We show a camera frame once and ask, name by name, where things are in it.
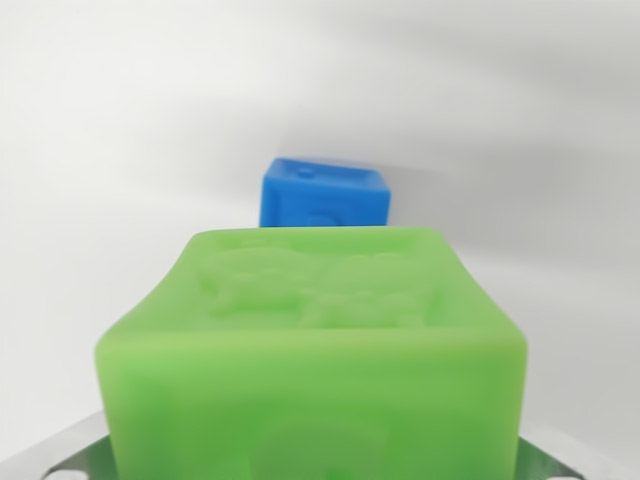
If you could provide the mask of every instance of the blue block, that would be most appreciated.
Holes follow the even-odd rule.
[[[375,170],[276,158],[264,176],[260,226],[386,225],[390,200]]]

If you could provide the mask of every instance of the white backdrop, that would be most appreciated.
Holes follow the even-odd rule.
[[[0,459],[281,155],[377,165],[528,335],[525,417],[640,471],[630,2],[0,0]]]

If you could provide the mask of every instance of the green cube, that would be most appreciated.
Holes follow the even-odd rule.
[[[426,228],[196,235],[106,333],[120,480],[511,480],[526,343]]]

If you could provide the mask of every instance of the hole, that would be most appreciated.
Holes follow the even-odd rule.
[[[89,480],[89,475],[81,470],[56,470],[44,477],[44,480]]]

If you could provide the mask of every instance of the blue cube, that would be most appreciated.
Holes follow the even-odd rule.
[[[277,158],[264,176],[260,226],[386,225],[390,200],[375,170]]]

